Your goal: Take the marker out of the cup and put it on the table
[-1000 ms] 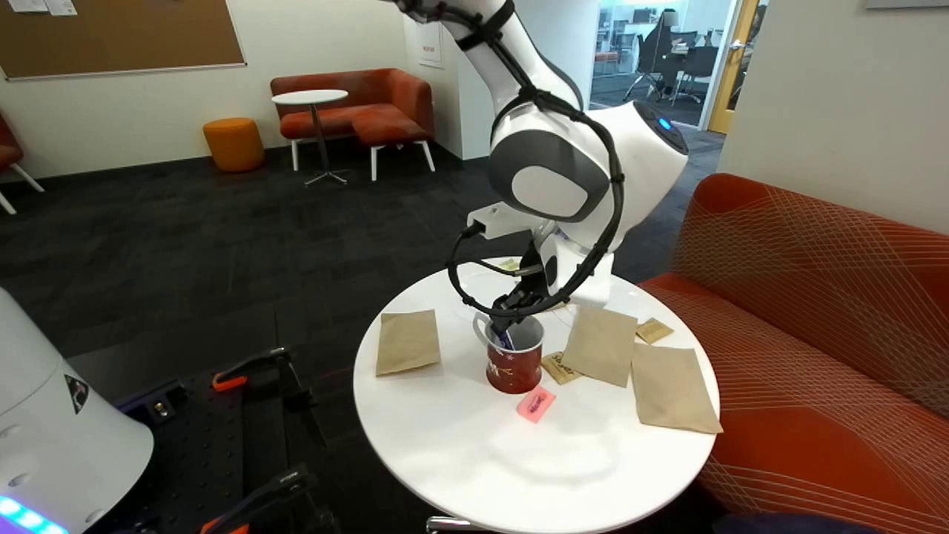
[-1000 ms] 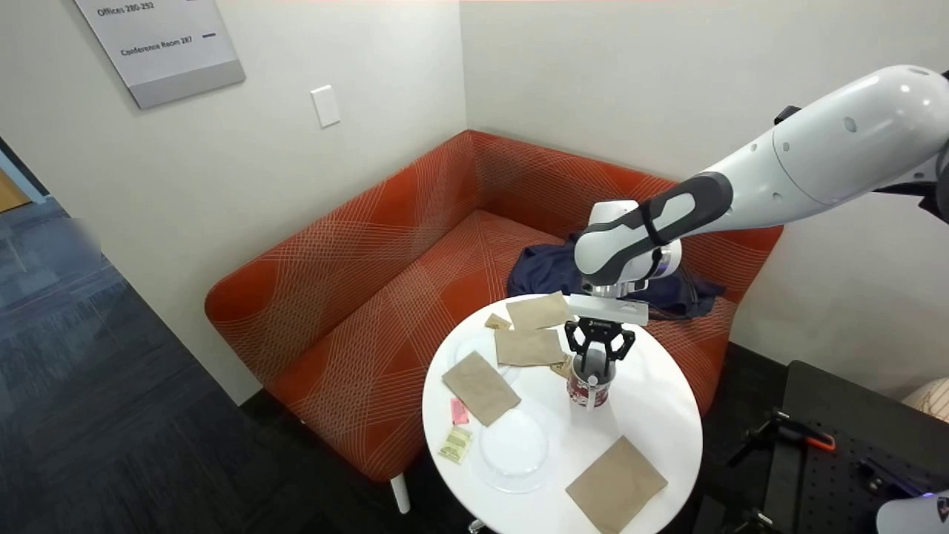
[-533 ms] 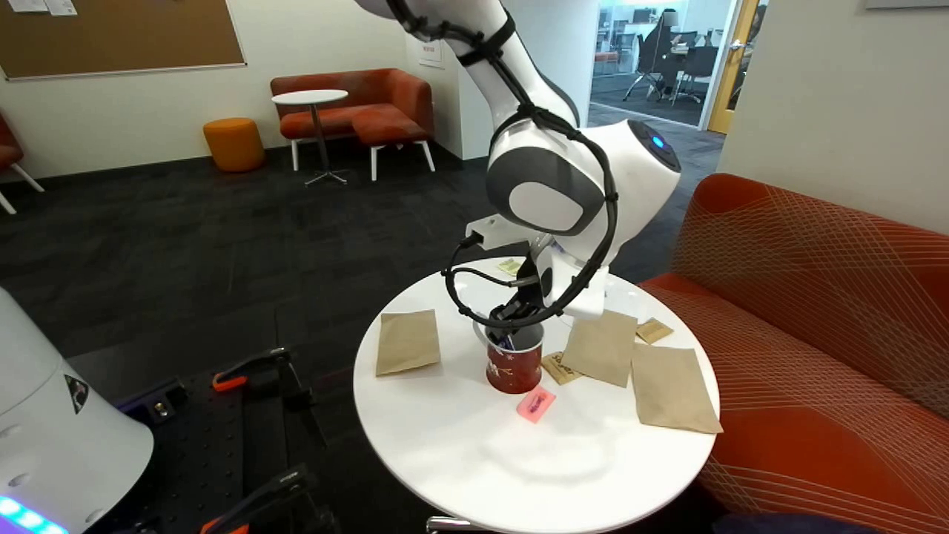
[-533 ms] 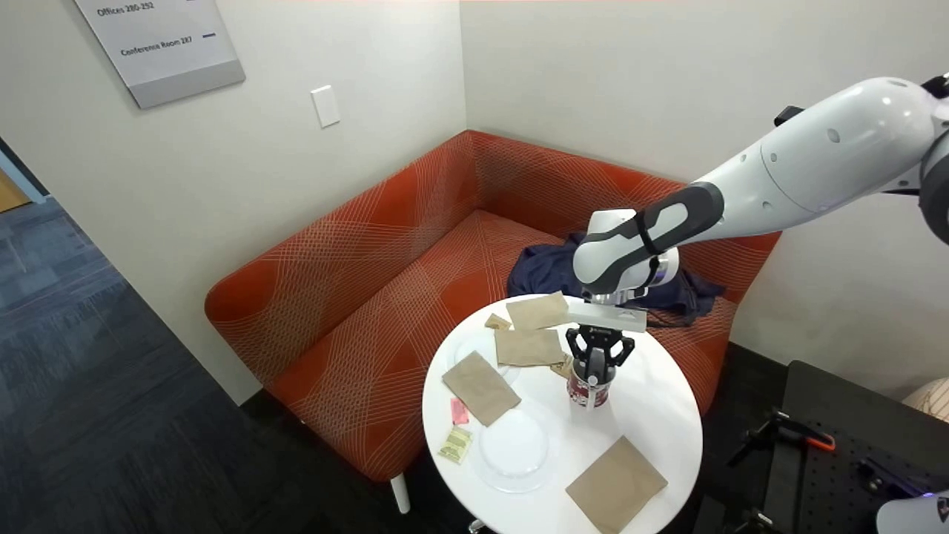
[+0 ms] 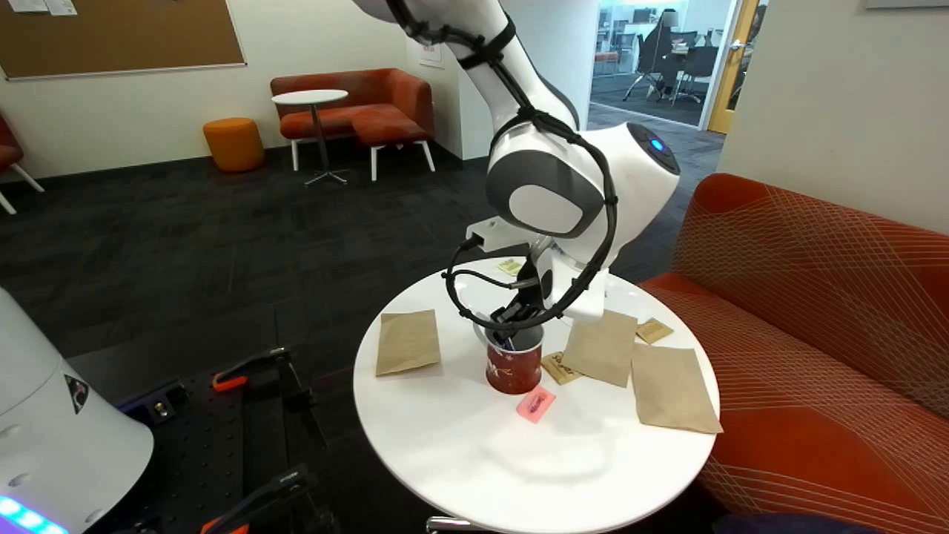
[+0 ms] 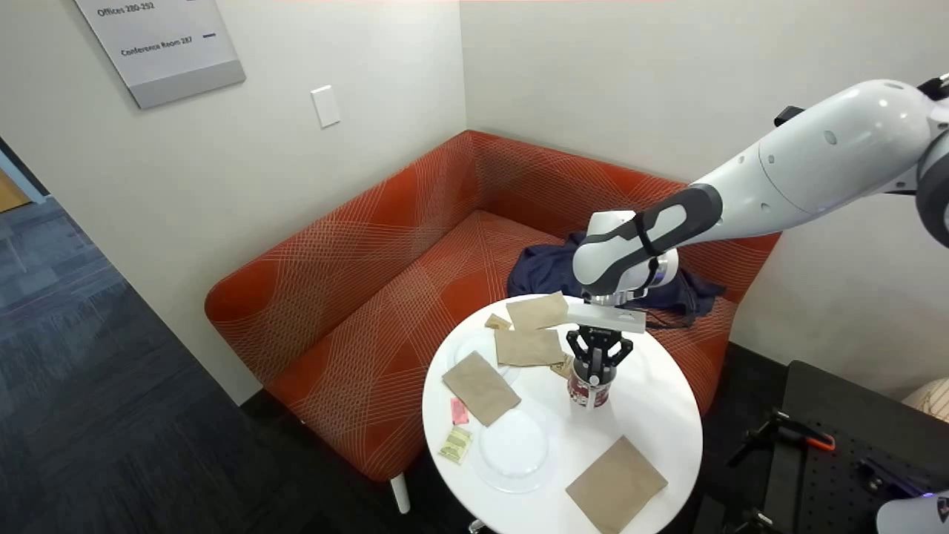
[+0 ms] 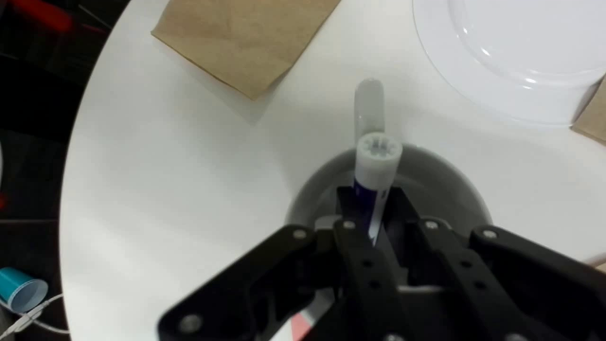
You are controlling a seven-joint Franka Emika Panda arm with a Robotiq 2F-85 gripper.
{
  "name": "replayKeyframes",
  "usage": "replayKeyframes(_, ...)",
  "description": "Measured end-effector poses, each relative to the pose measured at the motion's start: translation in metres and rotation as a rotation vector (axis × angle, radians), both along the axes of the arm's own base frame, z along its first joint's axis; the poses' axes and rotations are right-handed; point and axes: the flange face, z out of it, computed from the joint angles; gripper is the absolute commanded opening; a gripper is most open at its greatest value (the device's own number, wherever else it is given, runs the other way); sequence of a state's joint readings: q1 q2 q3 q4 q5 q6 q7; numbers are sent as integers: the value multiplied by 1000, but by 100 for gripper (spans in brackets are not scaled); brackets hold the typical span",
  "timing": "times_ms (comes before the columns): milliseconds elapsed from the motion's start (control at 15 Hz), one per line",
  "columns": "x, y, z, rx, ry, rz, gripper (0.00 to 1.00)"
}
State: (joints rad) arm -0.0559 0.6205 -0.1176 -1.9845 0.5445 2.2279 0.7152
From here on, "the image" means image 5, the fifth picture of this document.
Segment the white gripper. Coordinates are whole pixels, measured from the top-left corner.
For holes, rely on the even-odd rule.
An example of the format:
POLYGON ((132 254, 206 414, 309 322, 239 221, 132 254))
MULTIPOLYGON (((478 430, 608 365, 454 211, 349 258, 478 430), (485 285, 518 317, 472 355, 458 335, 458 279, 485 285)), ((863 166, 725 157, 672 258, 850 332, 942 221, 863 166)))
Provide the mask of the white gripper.
POLYGON ((500 347, 534 347, 541 329, 564 313, 598 317, 605 309, 605 270, 617 254, 617 224, 595 221, 577 237, 550 237, 518 227, 500 215, 472 221, 466 240, 479 251, 522 254, 516 295, 493 310, 488 337, 500 347))

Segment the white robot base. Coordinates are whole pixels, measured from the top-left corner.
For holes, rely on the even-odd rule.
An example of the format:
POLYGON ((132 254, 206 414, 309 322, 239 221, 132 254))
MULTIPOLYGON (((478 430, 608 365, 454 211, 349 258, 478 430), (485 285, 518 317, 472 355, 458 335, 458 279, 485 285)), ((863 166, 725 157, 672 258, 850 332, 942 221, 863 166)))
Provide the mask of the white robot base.
POLYGON ((144 473, 154 432, 103 399, 0 291, 0 512, 18 534, 86 534, 144 473))

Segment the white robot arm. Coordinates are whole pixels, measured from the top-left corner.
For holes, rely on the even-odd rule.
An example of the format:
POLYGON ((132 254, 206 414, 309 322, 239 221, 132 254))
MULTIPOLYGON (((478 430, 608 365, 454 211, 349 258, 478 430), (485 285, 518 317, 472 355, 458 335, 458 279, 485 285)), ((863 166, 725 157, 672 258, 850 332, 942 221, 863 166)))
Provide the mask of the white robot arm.
POLYGON ((669 200, 678 162, 644 125, 584 129, 573 102, 549 85, 498 0, 356 0, 418 43, 445 43, 493 113, 485 162, 488 218, 466 227, 466 246, 516 249, 524 264, 513 300, 478 313, 457 292, 466 267, 445 267, 457 310, 488 341, 518 347, 564 313, 595 317, 614 258, 669 200))

